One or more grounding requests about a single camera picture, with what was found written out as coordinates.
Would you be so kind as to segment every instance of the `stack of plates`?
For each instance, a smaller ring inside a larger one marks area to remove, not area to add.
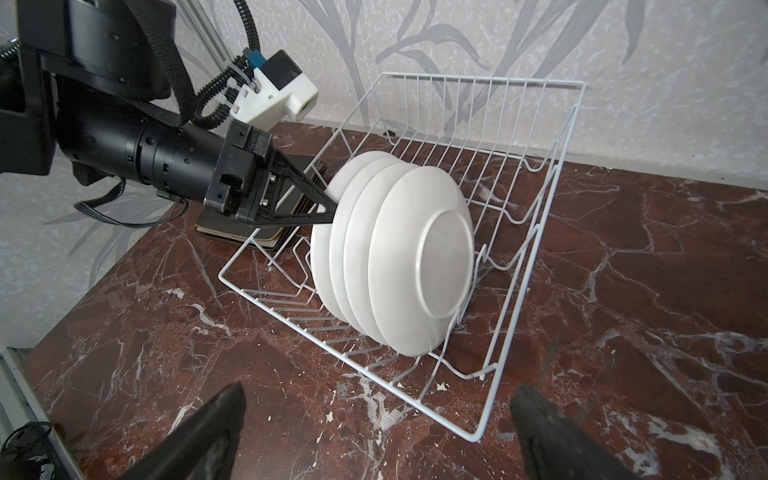
[[[472,279],[472,220],[437,167],[386,152],[348,161],[328,184],[332,224],[312,229],[315,287],[326,308],[407,356],[443,342]]]

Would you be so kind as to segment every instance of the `dish rack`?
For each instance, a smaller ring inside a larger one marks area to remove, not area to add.
[[[255,230],[219,279],[361,376],[477,442],[499,392],[584,89],[582,81],[385,72],[306,169],[316,172],[322,161],[333,172],[363,151],[388,150],[455,178],[472,214],[475,268],[448,337],[429,354],[400,356],[323,308],[308,267],[308,227],[293,228],[274,255],[252,241]],[[236,278],[253,261],[242,256],[250,244],[272,271],[266,285]]]

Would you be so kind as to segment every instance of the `wire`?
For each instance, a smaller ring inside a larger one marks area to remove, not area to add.
[[[38,435],[36,439],[29,443],[18,445],[12,448],[8,447],[8,444],[16,437],[16,435],[25,431],[26,429],[34,427],[48,427],[48,431],[45,432],[45,434]],[[2,449],[0,449],[0,457],[5,457],[6,455],[15,455],[14,458],[17,458],[19,455],[29,453],[38,443],[45,440],[51,434],[51,432],[53,432],[53,425],[50,422],[27,422],[23,426],[11,432],[11,435],[8,435],[8,438],[6,438],[2,444]]]
[[[245,56],[238,55],[233,60],[233,63],[241,71],[244,71],[248,78],[253,78],[253,70],[248,68],[248,59]],[[230,106],[227,104],[219,104],[212,113],[203,115],[203,109],[208,105],[208,102],[213,100],[219,92],[227,87],[227,79],[229,77],[234,78],[238,85],[245,83],[243,77],[231,67],[227,67],[224,71],[219,73],[213,80],[209,81],[197,92],[197,107],[195,108],[195,113],[192,117],[193,124],[205,128],[206,130],[211,130],[224,123],[227,117],[230,116]],[[227,91],[224,92],[224,96],[227,97],[228,101],[234,102],[235,98],[237,98],[237,90],[234,88],[227,88]]]
[[[103,197],[95,198],[93,200],[83,200],[82,202],[77,202],[74,205],[74,209],[80,212],[81,214],[84,214],[87,217],[93,218],[94,220],[98,220],[103,223],[108,223],[110,225],[118,225],[120,227],[128,227],[128,228],[147,228],[147,227],[154,227],[155,225],[160,225],[161,223],[170,222],[172,220],[176,220],[177,218],[184,215],[184,213],[187,211],[187,208],[189,208],[190,204],[187,201],[187,199],[182,198],[180,200],[180,204],[184,205],[184,208],[181,209],[181,212],[174,215],[171,218],[167,218],[164,220],[155,220],[154,222],[147,222],[147,223],[127,223],[127,222],[121,222],[119,220],[115,220],[112,217],[108,217],[107,215],[104,215],[102,212],[96,210],[96,207],[100,207],[101,205],[108,204],[109,202],[118,199],[123,192],[125,191],[125,179],[121,178],[120,183],[112,187],[112,190],[109,190],[106,195]]]
[[[18,48],[21,45],[22,44],[18,41],[18,38],[11,38],[8,40],[0,47],[0,60],[10,59],[13,55],[16,55]]]
[[[233,0],[237,12],[240,14],[240,20],[243,22],[243,28],[245,29],[245,35],[248,38],[248,48],[251,51],[261,51],[261,44],[259,42],[259,32],[256,30],[256,23],[253,21],[253,16],[250,14],[250,9],[246,0]],[[245,55],[238,55],[233,63],[243,72],[249,79],[253,79],[253,70],[249,68],[248,59]],[[244,82],[243,78],[233,68],[227,67],[219,73],[213,80],[209,81],[204,87],[197,92],[197,107],[195,108],[194,116],[192,117],[192,123],[198,127],[205,128],[206,130],[212,130],[227,119],[230,116],[230,106],[227,104],[219,104],[208,115],[203,115],[208,102],[213,100],[220,92],[224,92],[224,96],[228,101],[234,102],[237,98],[237,90],[234,88],[227,88],[227,79],[234,78],[237,80],[237,84],[242,86]]]
[[[237,7],[237,13],[240,14],[240,20],[243,21],[243,28],[245,28],[245,35],[248,37],[248,48],[251,51],[261,51],[261,44],[259,43],[259,32],[256,30],[256,23],[253,21],[253,16],[250,14],[250,9],[246,0],[234,0]]]

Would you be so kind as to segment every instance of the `wallpaper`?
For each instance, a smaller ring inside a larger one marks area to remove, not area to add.
[[[204,7],[233,51],[245,45],[229,2]],[[250,7],[265,54],[285,49],[318,85],[308,122],[339,124],[382,71],[584,80],[571,152],[585,161],[768,186],[765,0],[250,0]],[[470,101],[466,89],[445,99],[460,111]]]

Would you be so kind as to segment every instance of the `brown marble surface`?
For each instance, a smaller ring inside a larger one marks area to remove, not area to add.
[[[313,154],[329,131],[277,135]],[[521,195],[536,190],[521,180]],[[153,228],[25,360],[89,478],[120,475],[237,380],[248,401],[237,479],[525,478],[506,406],[522,383],[644,477],[768,478],[765,193],[566,164],[475,444],[229,291],[217,274],[236,247],[197,236],[199,211]],[[236,278],[278,283],[243,256]],[[480,319],[498,311],[504,280],[488,275],[455,335],[460,368],[482,361]],[[472,417],[482,383],[442,380],[449,410]]]

